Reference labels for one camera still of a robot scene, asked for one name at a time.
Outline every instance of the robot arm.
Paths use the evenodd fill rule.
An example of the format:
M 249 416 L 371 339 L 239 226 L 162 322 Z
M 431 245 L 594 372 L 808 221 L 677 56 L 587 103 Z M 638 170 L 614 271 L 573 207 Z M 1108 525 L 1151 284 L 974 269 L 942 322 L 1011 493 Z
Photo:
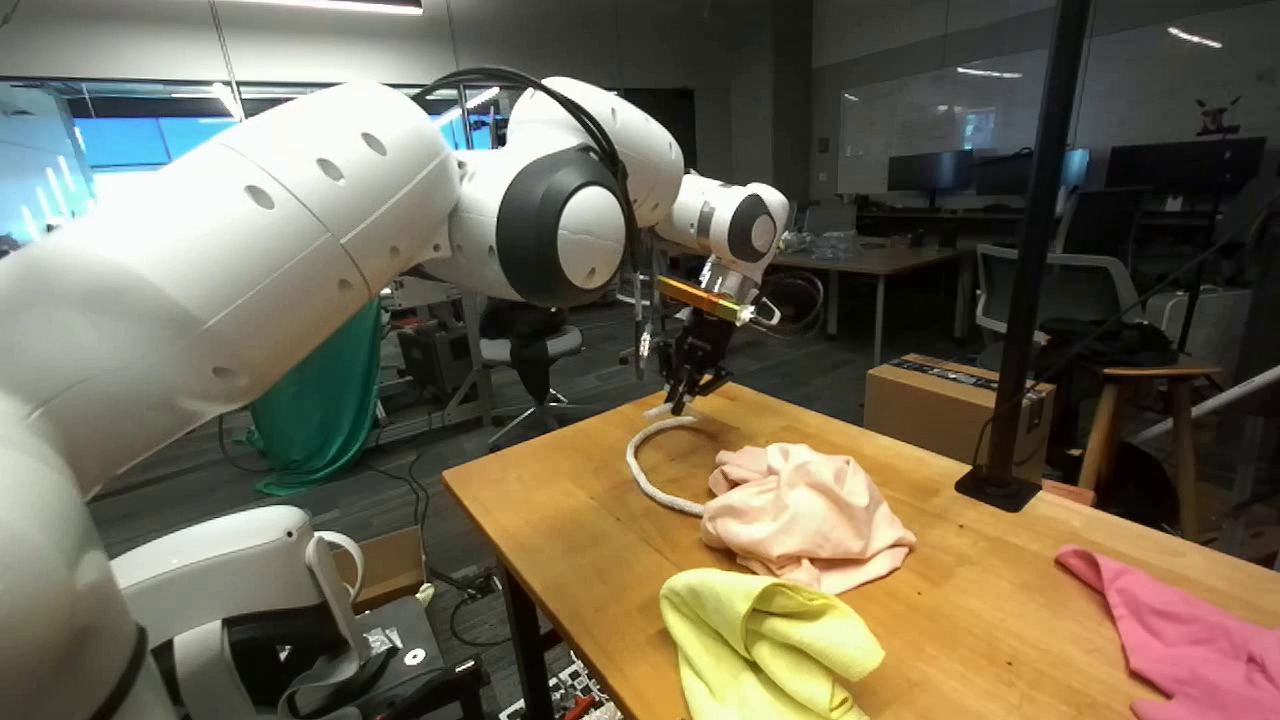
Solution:
M 155 172 L 144 200 L 96 207 L 0 264 L 0 338 L 16 350 L 0 364 L 13 718 L 171 718 L 82 497 L 254 399 L 403 269 L 580 306 L 612 288 L 625 249 L 653 228 L 707 252 L 698 302 L 756 295 L 784 200 L 683 175 L 677 142 L 612 92 L 546 89 L 574 112 L 529 92 L 508 150 L 486 157 L 446 154 L 390 89 L 317 92 Z M 707 389 L 687 375 L 713 372 L 737 329 L 690 318 L 690 343 L 670 350 L 677 381 L 697 368 L 670 392 L 677 411 Z

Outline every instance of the light pink towel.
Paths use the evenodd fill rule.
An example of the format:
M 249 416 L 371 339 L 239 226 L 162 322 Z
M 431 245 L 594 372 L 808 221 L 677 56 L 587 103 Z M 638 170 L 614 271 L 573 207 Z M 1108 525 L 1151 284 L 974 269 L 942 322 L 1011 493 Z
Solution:
M 703 531 L 761 577 L 849 594 L 897 573 L 915 538 L 849 455 L 808 446 L 719 453 Z
M 1062 547 L 1056 563 L 1105 598 L 1127 674 L 1167 698 L 1135 705 L 1140 720 L 1280 718 L 1280 631 L 1082 547 Z

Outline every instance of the office room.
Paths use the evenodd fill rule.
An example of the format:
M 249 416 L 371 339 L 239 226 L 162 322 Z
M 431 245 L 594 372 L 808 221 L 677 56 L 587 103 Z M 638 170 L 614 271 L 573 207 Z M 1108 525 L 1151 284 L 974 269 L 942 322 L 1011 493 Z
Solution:
M 1276 718 L 1276 24 L 0 0 L 0 718 Z

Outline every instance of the wooden table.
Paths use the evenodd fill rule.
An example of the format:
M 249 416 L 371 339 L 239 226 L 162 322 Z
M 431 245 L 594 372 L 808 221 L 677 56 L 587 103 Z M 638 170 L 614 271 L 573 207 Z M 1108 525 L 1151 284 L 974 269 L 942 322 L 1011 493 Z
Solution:
M 828 277 L 828 310 L 824 325 L 828 338 L 839 334 L 839 277 L 871 277 L 877 282 L 877 325 L 871 325 L 871 364 L 885 361 L 885 310 L 886 310 L 886 277 L 918 271 L 932 264 L 956 264 L 972 255 L 967 249 L 934 249 L 934 245 L 913 245 L 904 236 L 863 236 L 839 249 L 835 255 L 824 252 L 781 252 L 770 269 L 808 269 Z
M 529 708 L 546 713 L 535 610 L 638 720 L 687 718 L 655 594 L 679 568 L 730 568 L 698 525 L 630 490 L 625 446 L 655 395 L 443 471 L 501 554 Z M 962 463 L 726 384 L 697 399 L 698 431 L 655 435 L 638 460 L 703 497 L 719 448 L 798 440 L 857 455 L 918 547 L 842 602 L 886 647 L 850 690 L 871 718 L 1127 718 L 1156 698 L 1125 674 L 1095 594 L 1051 563 L 1082 544 L 1244 619 L 1280 626 L 1280 577 L 1039 493 L 1025 512 L 958 497 Z

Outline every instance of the yellow cloth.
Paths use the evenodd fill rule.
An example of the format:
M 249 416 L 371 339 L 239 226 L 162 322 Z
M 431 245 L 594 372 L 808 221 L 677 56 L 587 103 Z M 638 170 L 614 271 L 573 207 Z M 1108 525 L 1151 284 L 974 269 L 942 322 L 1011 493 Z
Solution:
M 849 683 L 885 662 L 878 642 L 839 598 L 770 577 L 677 573 L 660 611 L 697 720 L 863 718 Z

